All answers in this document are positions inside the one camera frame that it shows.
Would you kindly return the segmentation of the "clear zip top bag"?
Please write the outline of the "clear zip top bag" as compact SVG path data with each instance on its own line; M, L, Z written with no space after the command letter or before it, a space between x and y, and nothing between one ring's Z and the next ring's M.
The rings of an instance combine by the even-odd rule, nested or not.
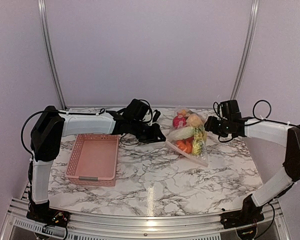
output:
M207 167L206 119L187 107L174 110L171 126L166 136L166 145L189 161Z

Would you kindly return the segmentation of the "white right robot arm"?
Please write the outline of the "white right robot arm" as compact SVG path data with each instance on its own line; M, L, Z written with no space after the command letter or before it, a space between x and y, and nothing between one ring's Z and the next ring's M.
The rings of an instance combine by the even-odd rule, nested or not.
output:
M209 116L205 130L217 135L219 142L244 138L252 151L263 185L242 203L239 210L221 214L225 229L256 224L264 220L263 208L283 196L300 181L300 124L265 117L243 117L235 99L214 102L215 116Z

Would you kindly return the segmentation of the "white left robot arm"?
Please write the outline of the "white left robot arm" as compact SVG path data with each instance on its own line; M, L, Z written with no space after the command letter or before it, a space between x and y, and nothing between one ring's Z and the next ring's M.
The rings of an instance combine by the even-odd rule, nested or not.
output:
M69 212L50 208L48 186L51 166L57 158L61 140L69 135L102 134L135 136L138 142L165 142L157 123L158 110L152 110L143 99L133 99L118 111L102 108L99 112L69 112L53 105L32 114L39 116L30 132L30 163L28 168L28 212L26 217L45 224L66 226Z

